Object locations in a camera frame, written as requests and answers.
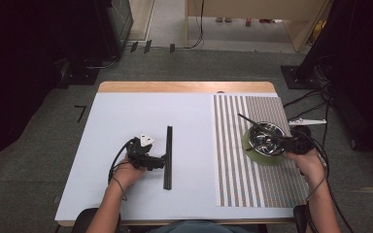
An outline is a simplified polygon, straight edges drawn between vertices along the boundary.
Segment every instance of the gray carpet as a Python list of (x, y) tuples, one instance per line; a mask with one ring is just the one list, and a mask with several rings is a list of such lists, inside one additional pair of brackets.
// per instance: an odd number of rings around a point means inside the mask
[[(0, 152), (0, 232), (54, 232), (57, 198), (62, 191), (85, 128), (97, 86), (104, 81), (269, 81), (284, 103), (306, 90), (288, 90), (280, 65), (299, 65), (304, 54), (152, 48), (127, 50), (119, 63), (99, 73), (95, 86), (55, 89), (31, 118), (22, 136)], [(311, 97), (286, 109), (287, 116), (322, 101)], [(87, 105), (81, 122), (81, 109)], [(324, 118), (324, 108), (305, 118)], [(321, 140), (323, 126), (312, 126)], [(373, 152), (350, 149), (350, 136), (337, 110), (330, 108), (326, 151), (330, 183), (355, 232), (373, 232)], [(345, 224), (340, 221), (344, 232)], [(61, 227), (59, 232), (70, 232)], [(268, 225), (269, 232), (296, 232), (293, 224)]]

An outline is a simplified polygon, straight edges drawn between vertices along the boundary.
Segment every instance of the person's left hand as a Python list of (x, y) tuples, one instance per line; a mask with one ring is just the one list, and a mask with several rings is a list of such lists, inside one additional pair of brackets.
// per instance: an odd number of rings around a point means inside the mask
[(114, 178), (122, 185), (123, 191), (126, 191), (130, 186), (135, 184), (144, 175), (146, 168), (136, 169), (129, 163), (127, 157), (119, 163), (117, 170), (114, 173)]

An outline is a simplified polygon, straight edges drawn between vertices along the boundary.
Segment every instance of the gray and white stripes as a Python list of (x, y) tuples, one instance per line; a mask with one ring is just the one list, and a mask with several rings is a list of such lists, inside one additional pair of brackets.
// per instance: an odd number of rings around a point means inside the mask
[(302, 204), (307, 186), (295, 165), (276, 166), (251, 161), (242, 150), (241, 137), (251, 126), (238, 117), (269, 121), (289, 135), (287, 118), (278, 97), (214, 95), (216, 185), (218, 206), (290, 208)]

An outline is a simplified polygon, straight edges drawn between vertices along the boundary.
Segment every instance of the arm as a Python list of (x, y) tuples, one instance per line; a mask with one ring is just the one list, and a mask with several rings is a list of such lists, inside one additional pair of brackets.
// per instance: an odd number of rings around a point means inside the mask
[[(309, 186), (309, 193), (312, 193), (309, 199), (311, 219), (317, 230), (320, 233), (341, 232), (332, 206), (325, 170), (317, 151), (313, 149), (306, 154), (288, 152), (286, 157), (293, 159), (296, 166), (305, 176), (305, 181)], [(309, 225), (307, 225), (307, 232), (312, 232)]]
[(86, 233), (115, 232), (119, 220), (120, 202), (124, 192), (144, 174), (145, 169), (135, 169), (127, 160), (123, 160), (114, 173), (105, 190), (104, 198)]

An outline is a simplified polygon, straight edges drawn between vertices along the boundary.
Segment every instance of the white tabletop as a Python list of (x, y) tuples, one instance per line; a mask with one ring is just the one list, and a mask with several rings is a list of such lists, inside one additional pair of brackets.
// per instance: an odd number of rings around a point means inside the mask
[[(277, 97), (275, 93), (242, 95)], [(212, 96), (97, 93), (55, 220), (71, 225), (84, 209), (99, 207), (111, 163), (128, 140), (146, 133), (155, 139), (150, 155), (163, 155), (168, 125), (173, 126), (172, 190), (163, 189), (163, 169), (146, 172), (126, 193), (122, 223), (292, 218), (292, 208), (217, 206)]]

